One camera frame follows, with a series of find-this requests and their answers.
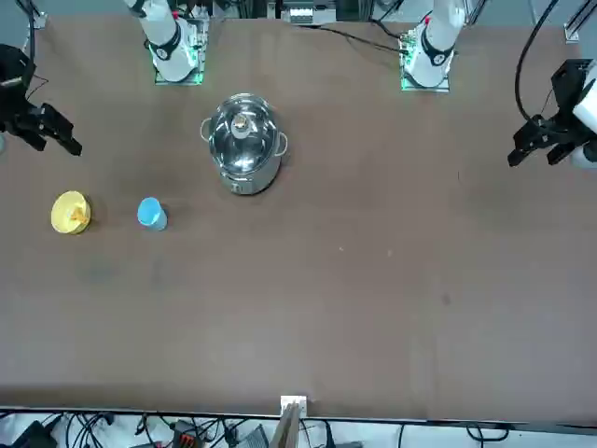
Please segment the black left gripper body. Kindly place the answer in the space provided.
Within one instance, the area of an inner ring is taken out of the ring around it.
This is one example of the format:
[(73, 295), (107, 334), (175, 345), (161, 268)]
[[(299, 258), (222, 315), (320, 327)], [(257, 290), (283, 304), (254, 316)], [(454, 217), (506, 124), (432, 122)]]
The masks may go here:
[(595, 123), (595, 60), (568, 59), (551, 77), (558, 124)]

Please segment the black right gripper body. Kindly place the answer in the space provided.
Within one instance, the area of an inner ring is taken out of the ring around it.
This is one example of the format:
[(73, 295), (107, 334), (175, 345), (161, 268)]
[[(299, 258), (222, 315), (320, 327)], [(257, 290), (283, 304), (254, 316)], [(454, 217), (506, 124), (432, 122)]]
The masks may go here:
[(35, 64), (16, 47), (1, 45), (1, 121), (12, 120), (18, 112), (25, 110), (28, 101), (25, 95), (29, 89)]

